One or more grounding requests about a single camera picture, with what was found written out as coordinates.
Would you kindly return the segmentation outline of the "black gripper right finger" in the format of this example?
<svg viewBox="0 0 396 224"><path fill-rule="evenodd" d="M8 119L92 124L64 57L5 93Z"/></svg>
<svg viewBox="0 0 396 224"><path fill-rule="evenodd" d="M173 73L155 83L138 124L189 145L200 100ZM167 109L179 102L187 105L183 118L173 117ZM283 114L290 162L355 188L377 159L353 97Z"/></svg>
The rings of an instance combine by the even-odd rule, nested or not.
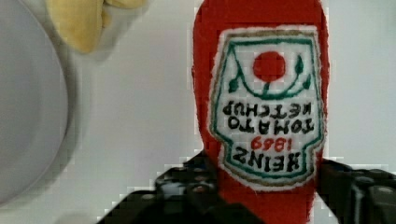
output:
<svg viewBox="0 0 396 224"><path fill-rule="evenodd" d="M317 193L339 224L396 224L396 177L322 160Z"/></svg>

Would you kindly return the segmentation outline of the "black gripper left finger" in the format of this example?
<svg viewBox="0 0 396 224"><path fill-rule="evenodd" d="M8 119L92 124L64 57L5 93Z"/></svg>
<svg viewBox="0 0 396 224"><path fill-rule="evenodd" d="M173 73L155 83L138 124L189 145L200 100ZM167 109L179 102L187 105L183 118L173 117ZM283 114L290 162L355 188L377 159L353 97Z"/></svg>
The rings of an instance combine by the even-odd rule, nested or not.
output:
<svg viewBox="0 0 396 224"><path fill-rule="evenodd" d="M264 224L241 203L219 196L216 169L204 152L158 176L153 190L126 196L97 224Z"/></svg>

